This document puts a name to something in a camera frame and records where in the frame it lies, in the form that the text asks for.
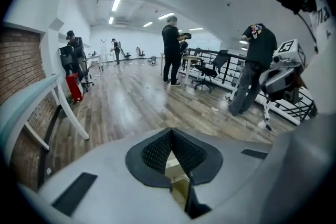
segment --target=printed graphic on shirt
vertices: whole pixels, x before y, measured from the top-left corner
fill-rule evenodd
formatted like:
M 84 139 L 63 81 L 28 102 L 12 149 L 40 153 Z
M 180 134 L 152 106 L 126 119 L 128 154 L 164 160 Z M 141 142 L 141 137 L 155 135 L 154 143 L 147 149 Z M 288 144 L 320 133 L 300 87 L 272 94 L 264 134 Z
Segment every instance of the printed graphic on shirt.
M 251 28 L 252 28 L 252 35 L 254 39 L 256 39 L 258 35 L 261 34 L 261 30 L 263 27 L 261 25 L 251 25 Z

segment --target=gray jeans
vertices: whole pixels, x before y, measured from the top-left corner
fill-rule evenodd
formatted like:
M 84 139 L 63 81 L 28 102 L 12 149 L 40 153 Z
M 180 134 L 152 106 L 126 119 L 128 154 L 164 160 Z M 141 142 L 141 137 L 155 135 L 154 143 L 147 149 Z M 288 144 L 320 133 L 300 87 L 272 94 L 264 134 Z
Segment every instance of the gray jeans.
M 237 95 L 234 98 L 232 104 L 229 106 L 229 110 L 233 116 L 236 116 L 238 113 L 244 113 L 253 104 L 254 100 L 257 98 L 258 93 L 260 92 L 260 75 L 266 70 L 267 69 L 258 62 L 245 62 L 245 67 L 240 79 Z

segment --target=person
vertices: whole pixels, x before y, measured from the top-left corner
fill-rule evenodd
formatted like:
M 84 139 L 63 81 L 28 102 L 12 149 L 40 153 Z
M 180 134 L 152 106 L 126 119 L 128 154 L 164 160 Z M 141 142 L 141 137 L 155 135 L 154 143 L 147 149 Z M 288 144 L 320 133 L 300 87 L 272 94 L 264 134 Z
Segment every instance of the person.
M 116 41 L 115 38 L 112 38 L 112 45 L 113 45 L 113 48 L 110 49 L 110 51 L 115 52 L 115 56 L 116 56 L 116 59 L 117 59 L 117 65 L 119 65 L 120 64 L 120 60 L 119 60 L 120 42 Z
M 177 72 L 181 63 L 180 41 L 188 38 L 180 35 L 177 28 L 177 17 L 167 18 L 167 25 L 162 29 L 162 38 L 164 44 L 165 65 L 163 68 L 163 82 L 171 83 L 171 86 L 180 86 L 176 79 Z M 172 67 L 171 79 L 168 79 L 169 69 Z
M 86 71 L 86 55 L 84 52 L 83 41 L 81 37 L 76 37 L 74 31 L 70 30 L 67 32 L 68 46 L 71 46 L 74 49 L 74 54 L 77 57 L 77 62 L 83 72 Z
M 259 77 L 269 69 L 277 49 L 275 35 L 263 24 L 249 26 L 241 41 L 249 48 L 237 95 L 228 108 L 232 116 L 243 114 L 253 104 L 260 91 Z

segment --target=cable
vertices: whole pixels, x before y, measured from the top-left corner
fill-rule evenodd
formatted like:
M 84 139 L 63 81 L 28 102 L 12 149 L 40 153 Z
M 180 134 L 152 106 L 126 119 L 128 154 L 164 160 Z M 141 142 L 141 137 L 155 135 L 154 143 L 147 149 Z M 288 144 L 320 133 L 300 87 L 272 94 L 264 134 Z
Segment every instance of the cable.
M 316 38 L 315 38 L 315 36 L 314 36 L 314 34 L 313 34 L 313 32 L 311 31 L 311 29 L 310 29 L 310 27 L 309 27 L 309 25 L 307 24 L 307 22 L 304 20 L 304 18 L 300 15 L 300 14 L 297 14 L 300 18 L 301 18 L 301 20 L 304 22 L 304 24 L 306 25 L 306 27 L 308 28 L 308 30 L 309 30 L 309 33 L 310 33 L 310 35 L 311 35 L 311 37 L 312 37 L 312 39 L 314 40 L 314 42 L 315 42 L 315 44 L 316 44 Z

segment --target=black metal railing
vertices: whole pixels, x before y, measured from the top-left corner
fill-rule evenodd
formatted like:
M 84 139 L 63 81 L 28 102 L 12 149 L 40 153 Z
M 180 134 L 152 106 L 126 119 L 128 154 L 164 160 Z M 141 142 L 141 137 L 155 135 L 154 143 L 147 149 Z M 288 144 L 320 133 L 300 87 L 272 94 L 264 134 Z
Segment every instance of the black metal railing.
M 203 49 L 189 49 L 188 54 L 198 55 L 199 57 L 202 58 L 202 64 L 206 67 L 211 68 L 212 62 L 216 58 L 218 51 L 203 50 Z M 236 85 L 239 83 L 240 73 L 243 70 L 243 68 L 241 67 L 241 70 L 237 70 L 237 66 L 239 65 L 238 63 L 235 63 L 236 60 L 232 61 L 234 58 L 242 62 L 245 62 L 246 60 L 246 57 L 241 56 L 241 55 L 230 55 L 230 58 L 228 59 L 228 61 L 222 66 L 219 76 L 215 78 L 214 80 L 221 81 L 222 84 L 236 87 Z M 186 68 L 186 61 L 184 62 L 183 70 L 185 70 L 185 68 Z M 194 65 L 191 65 L 190 70 L 198 72 L 198 70 L 194 68 Z M 306 96 L 302 92 L 302 90 L 303 88 L 300 89 L 299 95 L 301 95 L 302 97 L 305 97 L 308 100 L 307 103 L 300 101 L 297 104 L 291 104 L 286 101 L 286 104 L 288 104 L 288 106 L 286 106 L 284 104 L 281 104 L 279 101 L 275 101 L 274 102 L 275 106 L 299 121 L 304 121 L 307 117 L 310 117 L 310 118 L 314 117 L 317 114 L 315 103 L 310 97 Z M 259 95 L 262 97 L 265 97 L 264 93 L 262 92 Z

